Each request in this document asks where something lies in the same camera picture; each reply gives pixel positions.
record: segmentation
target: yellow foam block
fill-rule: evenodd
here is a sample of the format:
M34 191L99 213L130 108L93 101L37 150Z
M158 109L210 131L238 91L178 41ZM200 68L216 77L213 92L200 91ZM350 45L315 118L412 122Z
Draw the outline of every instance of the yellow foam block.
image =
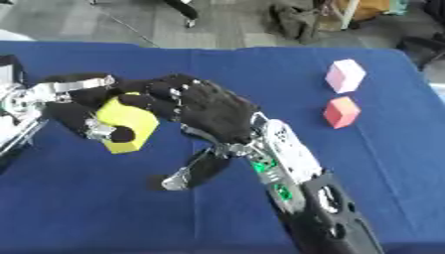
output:
M117 100L117 97L106 102L105 105L96 112L96 117L99 121L108 125L126 126L133 130L135 134L135 139L127 143L102 141L112 154L130 153L140 150L159 125L158 119L151 112L122 105Z

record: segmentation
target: pink cube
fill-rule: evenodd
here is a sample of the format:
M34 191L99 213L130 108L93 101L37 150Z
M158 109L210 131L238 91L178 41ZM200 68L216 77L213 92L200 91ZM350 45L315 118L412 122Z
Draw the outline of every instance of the pink cube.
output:
M355 91L367 73L354 60L341 60L332 63L326 81L337 93Z
M347 96L335 98L328 103L324 116L334 129L354 123L361 110Z

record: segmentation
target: wire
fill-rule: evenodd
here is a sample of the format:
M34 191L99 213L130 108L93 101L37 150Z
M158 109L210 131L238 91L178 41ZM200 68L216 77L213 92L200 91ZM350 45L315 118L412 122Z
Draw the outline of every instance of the wire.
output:
M97 9L101 14L104 14L108 18L112 19L114 22L126 27L130 31L132 31L135 35L137 35L139 38L141 38L144 42L148 43L150 46L154 46L155 48L161 48L161 46L153 43L150 39L148 39L146 36L142 35L137 29L133 28L132 26L128 25L127 23L123 22L122 20L114 17L111 13L103 10L103 8L100 8L96 6L95 4L91 4L89 0L85 0L85 2L91 6L92 8Z

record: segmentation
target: table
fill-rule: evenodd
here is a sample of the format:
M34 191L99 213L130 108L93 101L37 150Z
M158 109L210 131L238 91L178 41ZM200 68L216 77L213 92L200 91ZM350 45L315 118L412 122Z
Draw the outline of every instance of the table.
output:
M17 55L31 81L79 71L211 79L289 123L391 253L443 253L444 105L398 51L2 42L0 54ZM333 130L322 111L336 94L324 75L346 58L368 72L348 94L363 112L354 126ZM112 156L51 122L0 178L0 253L292 253L244 161L193 191L147 190L148 175L174 172L199 146L178 124L162 123L142 151Z

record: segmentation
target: red cube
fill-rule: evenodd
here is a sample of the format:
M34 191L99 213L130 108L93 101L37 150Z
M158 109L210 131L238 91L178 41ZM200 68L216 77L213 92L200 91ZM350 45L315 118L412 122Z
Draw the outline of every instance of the red cube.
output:
M349 97L344 96L331 100L324 116L334 129L339 129L354 123L360 112L359 107Z

